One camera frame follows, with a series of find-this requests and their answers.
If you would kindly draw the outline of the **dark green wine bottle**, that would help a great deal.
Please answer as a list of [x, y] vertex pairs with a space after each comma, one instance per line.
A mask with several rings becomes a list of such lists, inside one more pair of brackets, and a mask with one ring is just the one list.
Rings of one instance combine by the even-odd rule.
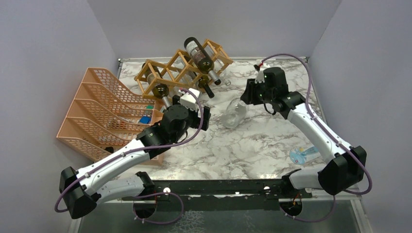
[[[193, 81], [197, 77], [197, 73], [195, 73], [193, 71], [189, 70], [188, 74], [192, 78]], [[213, 91], [210, 89], [208, 84], [209, 84], [209, 78], [208, 78], [207, 75], [204, 75], [204, 74], [201, 74], [201, 77], [199, 78], [199, 80], [195, 82], [195, 85], [198, 86], [199, 88], [205, 90], [208, 97], [211, 99], [211, 98], [215, 97], [215, 95], [214, 95]]]

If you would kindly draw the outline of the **clear bottle silver cap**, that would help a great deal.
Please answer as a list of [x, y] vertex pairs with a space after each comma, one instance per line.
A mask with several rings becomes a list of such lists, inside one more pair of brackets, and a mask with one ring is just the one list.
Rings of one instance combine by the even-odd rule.
[[226, 128], [236, 128], [243, 121], [247, 112], [248, 105], [240, 98], [235, 98], [228, 104], [221, 117], [221, 122]]

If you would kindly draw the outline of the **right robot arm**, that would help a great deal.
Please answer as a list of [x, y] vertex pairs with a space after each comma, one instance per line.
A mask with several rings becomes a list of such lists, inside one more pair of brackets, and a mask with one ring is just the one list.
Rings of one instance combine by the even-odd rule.
[[322, 189], [336, 195], [363, 180], [367, 153], [334, 133], [307, 105], [298, 91], [290, 91], [284, 70], [270, 67], [246, 81], [240, 98], [247, 105], [269, 104], [295, 125], [316, 147], [326, 165], [298, 169], [282, 176], [281, 193], [291, 198], [301, 189]]

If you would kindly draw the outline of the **wooden wine rack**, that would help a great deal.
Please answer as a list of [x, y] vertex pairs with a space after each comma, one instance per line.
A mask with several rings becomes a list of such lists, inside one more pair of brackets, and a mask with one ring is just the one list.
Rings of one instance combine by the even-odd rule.
[[[224, 70], [226, 70], [228, 66], [233, 63], [233, 60], [227, 55], [220, 44], [206, 39], [203, 43], [201, 43], [201, 45], [204, 49], [208, 46], [212, 48], [214, 52], [214, 56], [211, 57], [212, 61], [215, 62], [216, 59], [220, 59], [224, 63]], [[189, 54], [185, 50], [178, 49], [174, 56], [167, 62], [162, 63], [147, 59], [144, 62], [141, 71], [134, 77], [134, 80], [138, 83], [142, 92], [141, 95], [145, 98], [153, 99], [154, 95], [151, 92], [151, 89], [154, 87], [155, 83], [197, 89], [198, 86], [195, 85], [195, 82], [199, 80], [202, 73], [193, 61], [186, 61], [184, 59], [185, 56], [189, 56]], [[143, 74], [147, 68], [149, 68], [155, 75], [155, 80], [151, 84], [148, 84], [146, 79], [143, 77]], [[188, 74], [189, 70], [197, 73], [197, 77], [194, 81]]]

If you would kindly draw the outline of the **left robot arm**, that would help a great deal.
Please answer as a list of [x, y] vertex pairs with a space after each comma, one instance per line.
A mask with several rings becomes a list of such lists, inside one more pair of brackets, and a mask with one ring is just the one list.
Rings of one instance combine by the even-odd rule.
[[149, 198], [154, 184], [146, 173], [139, 172], [126, 179], [115, 177], [193, 140], [201, 130], [208, 129], [210, 116], [208, 106], [196, 112], [180, 104], [173, 105], [159, 122], [103, 160], [78, 170], [65, 168], [60, 175], [55, 212], [69, 212], [72, 219], [78, 219], [111, 200], [132, 196]]

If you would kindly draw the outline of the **clear square glass bottle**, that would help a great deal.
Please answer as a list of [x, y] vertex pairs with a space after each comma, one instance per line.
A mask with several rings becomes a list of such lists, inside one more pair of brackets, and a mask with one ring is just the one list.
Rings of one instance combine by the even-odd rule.
[[[214, 56], [214, 52], [213, 52], [213, 50], [210, 46], [208, 46], [206, 48], [206, 50], [207, 50], [210, 57]], [[224, 63], [220, 59], [216, 59], [216, 61], [214, 62], [214, 66], [215, 66], [214, 71], [215, 72], [221, 71], [221, 73], [219, 75], [221, 81], [224, 83], [225, 86], [230, 86], [231, 82], [226, 77], [226, 71], [223, 69], [223, 65], [224, 65]]]

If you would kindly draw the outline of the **green wine bottle front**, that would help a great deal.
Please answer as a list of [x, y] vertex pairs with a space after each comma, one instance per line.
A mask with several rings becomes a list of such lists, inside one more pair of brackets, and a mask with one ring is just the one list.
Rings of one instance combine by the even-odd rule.
[[[143, 77], [146, 79], [148, 84], [151, 84], [155, 80], [155, 75], [149, 68], [143, 74]], [[167, 111], [171, 106], [171, 102], [169, 101], [169, 88], [166, 84], [163, 83], [155, 83], [154, 87], [151, 89], [151, 92], [157, 99], [161, 99], [163, 101], [165, 111]]]

